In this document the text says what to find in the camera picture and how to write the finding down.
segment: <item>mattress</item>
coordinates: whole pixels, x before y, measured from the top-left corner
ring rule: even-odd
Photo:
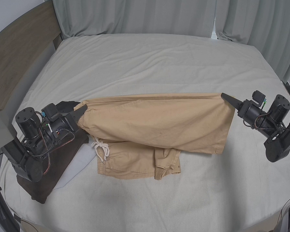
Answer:
[[[266,95],[265,110],[277,94],[290,101],[253,46],[167,34],[72,37],[61,43],[19,110],[145,93],[224,92],[244,100],[255,90]],[[182,152],[182,173],[160,181],[99,175],[95,158],[40,204],[18,185],[5,157],[0,185],[12,211],[53,231],[240,231],[290,198],[290,154],[269,162],[265,139],[235,114],[222,154]]]

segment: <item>white drawstring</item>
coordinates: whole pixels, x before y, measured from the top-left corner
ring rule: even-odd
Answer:
[[[101,162],[103,162],[103,158],[98,154],[97,147],[100,146],[103,149],[103,151],[104,151],[104,160],[106,160],[106,157],[109,156],[108,144],[103,143],[102,140],[99,141],[99,139],[96,138],[96,137],[94,137],[94,138],[95,138],[96,141],[91,144],[91,147],[95,147],[95,151],[97,153],[97,156],[100,158]]]

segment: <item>tan pants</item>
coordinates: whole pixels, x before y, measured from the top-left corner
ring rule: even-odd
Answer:
[[[161,179],[180,173],[181,150],[222,153],[235,109],[220,93],[145,94],[85,100],[78,125],[109,146],[98,173]],[[104,151],[98,147],[104,157]]]

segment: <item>wooden bed frame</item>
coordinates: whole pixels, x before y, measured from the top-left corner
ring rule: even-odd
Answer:
[[[41,66],[39,58],[48,55],[49,60],[52,49],[57,49],[61,41],[52,0],[23,14],[0,32],[0,109],[11,104],[9,115],[14,116],[45,64]]]

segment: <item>curtain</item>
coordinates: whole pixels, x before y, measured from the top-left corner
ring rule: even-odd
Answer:
[[[64,38],[103,33],[211,37],[216,0],[53,0]]]
[[[218,39],[255,46],[286,82],[290,76],[290,0],[217,0]]]

